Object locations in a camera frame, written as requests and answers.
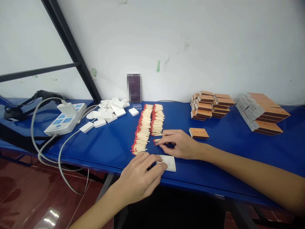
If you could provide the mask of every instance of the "green mark on wall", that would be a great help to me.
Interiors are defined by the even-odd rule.
[[[98,74],[97,70],[95,68],[91,69],[92,75],[96,78],[96,75]]]
[[[160,60],[158,60],[157,72],[160,72]]]

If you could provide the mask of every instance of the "stack of matchboxes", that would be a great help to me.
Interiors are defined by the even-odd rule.
[[[272,99],[259,93],[241,95],[236,108],[251,131],[269,136],[283,133],[276,123],[290,116]]]
[[[201,121],[211,117],[222,119],[230,112],[229,107],[234,105],[235,102],[227,94],[200,91],[192,96],[191,118]]]

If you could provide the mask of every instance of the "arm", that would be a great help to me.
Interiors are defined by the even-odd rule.
[[[169,142],[175,144],[174,149],[164,145]],[[182,130],[164,130],[157,144],[169,155],[212,163],[287,210],[299,216],[305,215],[304,177],[199,143]]]
[[[150,196],[167,169],[165,163],[159,163],[147,171],[156,161],[161,162],[161,157],[149,153],[135,156],[105,195],[70,229],[101,229],[122,208]]]

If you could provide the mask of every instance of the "hand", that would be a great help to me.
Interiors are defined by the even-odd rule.
[[[118,200],[122,202],[122,208],[143,200],[150,196],[158,186],[164,170],[167,169],[165,163],[158,163],[149,168],[154,162],[162,162],[159,155],[149,155],[149,153],[139,153],[123,170],[120,178],[109,188],[114,192]]]
[[[173,149],[164,144],[171,142]],[[183,159],[202,160],[203,152],[207,144],[199,143],[182,130],[164,130],[162,138],[157,142],[164,153]]]

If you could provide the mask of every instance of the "wrist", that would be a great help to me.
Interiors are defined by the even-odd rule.
[[[118,209],[118,212],[128,205],[126,203],[123,193],[120,193],[120,190],[122,189],[117,187],[117,183],[114,183],[109,187],[109,189],[103,196],[107,200],[109,200],[109,202],[114,208]]]
[[[199,143],[198,160],[212,162],[214,157],[217,157],[219,149],[206,143]]]

